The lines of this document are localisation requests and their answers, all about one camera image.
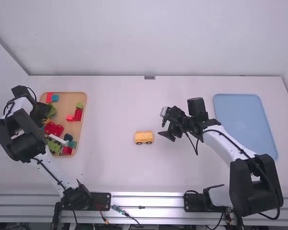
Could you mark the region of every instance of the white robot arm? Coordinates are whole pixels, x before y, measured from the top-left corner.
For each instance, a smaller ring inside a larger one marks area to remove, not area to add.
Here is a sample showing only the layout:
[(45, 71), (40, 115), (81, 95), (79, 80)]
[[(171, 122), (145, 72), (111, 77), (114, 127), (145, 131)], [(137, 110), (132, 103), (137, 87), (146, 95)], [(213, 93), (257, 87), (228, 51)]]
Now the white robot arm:
[[(167, 121), (170, 124), (167, 131), (158, 134), (175, 141), (175, 137), (181, 138), (183, 133), (189, 138), (190, 133), (198, 138), (197, 142), (210, 146), (230, 167), (229, 187), (222, 184), (203, 190), (200, 199), (205, 209), (233, 207), (237, 214), (245, 217), (255, 213), (264, 215), (261, 212), (277, 208), (277, 216), (271, 219), (278, 218), (284, 201), (274, 160), (268, 154), (258, 155), (247, 149), (231, 137), (220, 122), (209, 119), (202, 98), (189, 99), (188, 109), (190, 116), (176, 106), (162, 108), (162, 127)], [(197, 144), (194, 150), (198, 154)], [(252, 181), (251, 175), (260, 178)]]
[(14, 161), (36, 167), (56, 187), (64, 207), (87, 209), (91, 193), (76, 178), (67, 176), (54, 164), (44, 132), (40, 129), (51, 107), (37, 102), (27, 87), (12, 89), (15, 96), (8, 101), (0, 119), (0, 144)]

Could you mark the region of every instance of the toy car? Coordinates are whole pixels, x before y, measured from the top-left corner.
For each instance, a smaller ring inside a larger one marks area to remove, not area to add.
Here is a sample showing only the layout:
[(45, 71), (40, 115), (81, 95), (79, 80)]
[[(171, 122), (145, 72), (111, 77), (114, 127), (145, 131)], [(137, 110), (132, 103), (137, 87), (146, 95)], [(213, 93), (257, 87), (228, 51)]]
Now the toy car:
[(134, 134), (134, 142), (137, 145), (142, 145), (143, 143), (151, 144), (154, 142), (154, 134), (152, 131), (136, 132)]

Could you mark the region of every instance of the wire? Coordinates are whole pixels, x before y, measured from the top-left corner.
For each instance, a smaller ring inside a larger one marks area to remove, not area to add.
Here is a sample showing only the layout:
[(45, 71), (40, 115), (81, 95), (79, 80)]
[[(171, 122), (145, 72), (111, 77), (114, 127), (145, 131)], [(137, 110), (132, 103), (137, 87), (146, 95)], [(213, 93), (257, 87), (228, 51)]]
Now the wire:
[(215, 230), (217, 227), (219, 227), (219, 225), (220, 225), (220, 223), (221, 223), (221, 220), (222, 220), (222, 218), (223, 218), (223, 214), (224, 214), (224, 213), (222, 213), (222, 215), (221, 215), (221, 217), (220, 217), (220, 219), (219, 219), (219, 222), (217, 223), (217, 225), (216, 225), (213, 229), (209, 228), (207, 225), (206, 225), (206, 227), (207, 227), (209, 230)]
[[(35, 157), (32, 158), (33, 160), (37, 161), (37, 164), (40, 164), (48, 173), (49, 175), (58, 183), (58, 185), (60, 185), (64, 191), (66, 191), (66, 188), (65, 186), (62, 184), (62, 181), (59, 181), (50, 171), (49, 169), (43, 164), (42, 160), (39, 160)], [(76, 225), (78, 224), (78, 220), (77, 220), (77, 216), (76, 216), (76, 213), (74, 210), (72, 210), (72, 213), (73, 213), (73, 216), (75, 218), (75, 222), (76, 222)]]
[[(239, 151), (241, 154), (243, 154), (244, 156), (246, 156), (249, 160), (252, 160), (251, 157), (243, 150), (241, 149), (235, 142), (233, 142), (228, 136), (226, 136), (224, 133), (222, 133), (221, 131), (219, 130), (215, 130), (215, 129), (209, 129), (209, 130), (205, 130), (202, 134), (206, 133), (206, 132), (217, 132), (218, 134), (222, 135), (223, 137), (225, 137), (231, 144), (233, 144)], [(199, 139), (197, 140), (196, 142), (196, 151), (197, 151), (197, 146), (198, 146), (198, 141)], [(273, 188), (270, 180), (267, 178), (266, 174), (263, 172), (263, 170), (259, 167), (259, 165), (254, 161), (252, 160), (252, 163), (253, 165), (256, 167), (256, 169), (260, 172), (261, 176), (264, 178), (264, 180), (268, 183), (268, 186), (269, 186), (269, 189), (272, 190), (276, 196), (276, 199), (277, 199), (277, 213), (276, 213), (276, 216), (275, 217), (270, 217), (270, 216), (267, 216), (266, 214), (264, 213), (261, 213), (259, 212), (258, 214), (263, 216), (263, 217), (266, 217), (270, 220), (276, 220), (279, 218), (279, 215), (280, 215), (280, 203), (279, 203), (279, 198), (278, 198), (278, 195), (276, 193), (276, 190)]]
[(130, 217), (131, 219), (133, 219), (133, 220), (134, 220), (135, 222), (137, 222), (137, 224), (138, 224), (138, 226), (135, 226), (135, 225), (131, 224), (128, 230), (130, 230), (131, 226), (134, 226), (134, 227), (137, 228), (137, 229), (142, 229), (142, 228), (144, 228), (144, 226), (142, 226), (135, 218), (131, 217), (127, 212), (125, 212), (124, 216)]
[(31, 90), (31, 92), (34, 94), (34, 99), (35, 99), (35, 101), (37, 101), (35, 92), (34, 92), (30, 87), (27, 87), (27, 89)]
[(187, 138), (188, 138), (188, 139), (189, 139), (189, 141), (191, 142), (191, 144), (192, 144), (192, 147), (193, 147), (193, 149), (194, 149), (194, 151), (195, 151), (195, 154), (198, 156), (198, 152), (197, 152), (197, 150), (195, 149), (195, 147), (194, 147), (194, 145), (193, 145), (193, 142), (191, 141), (191, 139), (190, 139), (190, 137), (189, 137), (188, 133), (187, 133), (187, 132), (184, 132), (184, 133), (186, 134)]
[(130, 217), (131, 219), (133, 219), (135, 222), (137, 222), (137, 224), (138, 224), (138, 226), (135, 226), (135, 225), (133, 225), (132, 224), (132, 226), (134, 226), (135, 228), (137, 228), (137, 229), (142, 229), (142, 228), (144, 228), (135, 218), (133, 218), (133, 217)]

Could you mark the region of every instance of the metal bracket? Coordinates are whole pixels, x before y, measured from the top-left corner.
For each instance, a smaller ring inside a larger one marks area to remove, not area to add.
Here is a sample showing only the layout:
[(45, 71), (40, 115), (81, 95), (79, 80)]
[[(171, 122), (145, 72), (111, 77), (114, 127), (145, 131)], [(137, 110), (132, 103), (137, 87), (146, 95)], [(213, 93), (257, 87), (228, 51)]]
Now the metal bracket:
[(224, 207), (215, 207), (213, 210), (207, 210), (203, 197), (203, 194), (184, 194), (183, 206), (185, 212), (224, 212)]
[[(86, 211), (109, 211), (111, 208), (111, 193), (91, 193), (92, 204)], [(63, 207), (62, 210), (70, 210), (69, 207)]]

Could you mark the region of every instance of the blue mat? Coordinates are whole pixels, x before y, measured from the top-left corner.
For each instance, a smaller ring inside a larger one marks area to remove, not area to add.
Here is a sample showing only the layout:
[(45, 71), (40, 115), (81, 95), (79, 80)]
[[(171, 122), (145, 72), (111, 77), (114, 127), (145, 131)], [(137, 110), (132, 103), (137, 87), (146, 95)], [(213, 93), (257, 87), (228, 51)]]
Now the blue mat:
[(260, 97), (252, 94), (216, 94), (216, 118), (240, 144), (257, 154), (278, 158)]

